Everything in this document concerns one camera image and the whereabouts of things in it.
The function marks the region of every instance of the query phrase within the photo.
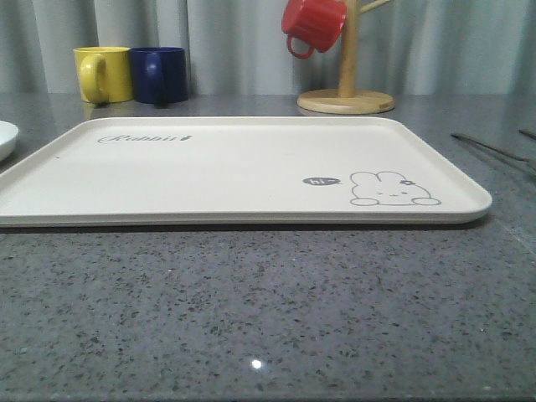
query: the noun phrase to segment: rectangular tray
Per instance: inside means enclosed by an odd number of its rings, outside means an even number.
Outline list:
[[[0,226],[458,224],[491,204],[378,117],[92,120],[0,175]]]

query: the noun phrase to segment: mug handle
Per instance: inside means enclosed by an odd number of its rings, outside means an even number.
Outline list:
[[[106,61],[101,54],[89,54],[82,59],[79,67],[80,89],[82,95],[91,103],[105,103],[108,92],[101,86],[100,76],[106,67]]]
[[[292,40],[294,39],[293,36],[291,35],[288,35],[286,37],[286,48],[288,49],[289,52],[292,53],[292,55],[294,57],[297,57],[298,59],[309,59],[312,55],[312,52],[315,51],[315,48],[313,48],[311,45],[309,45],[309,50],[306,52],[306,53],[297,53],[293,48],[292,48]]]
[[[157,103],[165,103],[166,86],[164,84],[164,74],[162,69],[162,60],[158,53],[150,53],[145,59],[145,72],[149,88],[154,94]]]

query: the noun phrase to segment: gray curtain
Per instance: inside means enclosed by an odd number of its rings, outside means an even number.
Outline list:
[[[0,0],[0,91],[76,93],[72,49],[180,46],[194,94],[336,87],[340,44],[286,50],[286,0]],[[536,93],[536,0],[394,0],[359,30],[360,88]]]

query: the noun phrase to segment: wooden mug stand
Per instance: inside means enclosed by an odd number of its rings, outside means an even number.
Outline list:
[[[347,7],[343,27],[341,70],[337,89],[311,90],[298,97],[298,105],[309,111],[339,115],[381,113],[394,108],[391,95],[372,90],[356,90],[359,17],[391,0],[375,0],[361,7],[361,0],[344,0]]]

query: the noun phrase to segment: countertop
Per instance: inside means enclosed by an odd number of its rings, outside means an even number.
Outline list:
[[[461,225],[0,229],[0,400],[536,399],[536,96],[400,96],[493,196]],[[294,96],[157,108],[0,94],[0,171],[109,116],[301,116]]]

